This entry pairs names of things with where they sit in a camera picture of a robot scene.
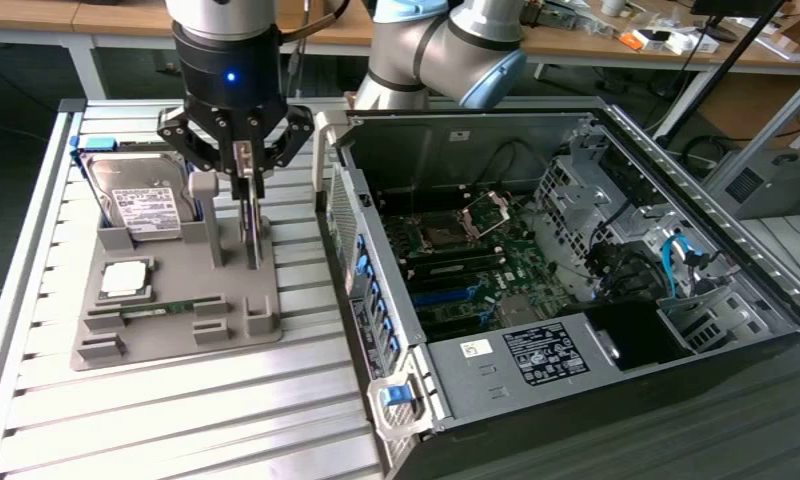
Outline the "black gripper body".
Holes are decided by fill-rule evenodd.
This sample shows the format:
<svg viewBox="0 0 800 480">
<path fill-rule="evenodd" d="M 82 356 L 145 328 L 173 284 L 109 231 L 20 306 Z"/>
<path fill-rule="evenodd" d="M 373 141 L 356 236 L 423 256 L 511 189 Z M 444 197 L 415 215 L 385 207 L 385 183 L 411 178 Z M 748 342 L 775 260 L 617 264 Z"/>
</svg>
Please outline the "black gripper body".
<svg viewBox="0 0 800 480">
<path fill-rule="evenodd" d="M 172 27 L 190 120 L 218 142 L 224 166 L 234 167 L 234 144 L 250 144 L 250 169 L 269 168 L 264 140 L 288 112 L 280 88 L 280 37 L 272 25 L 237 40 Z"/>
</svg>

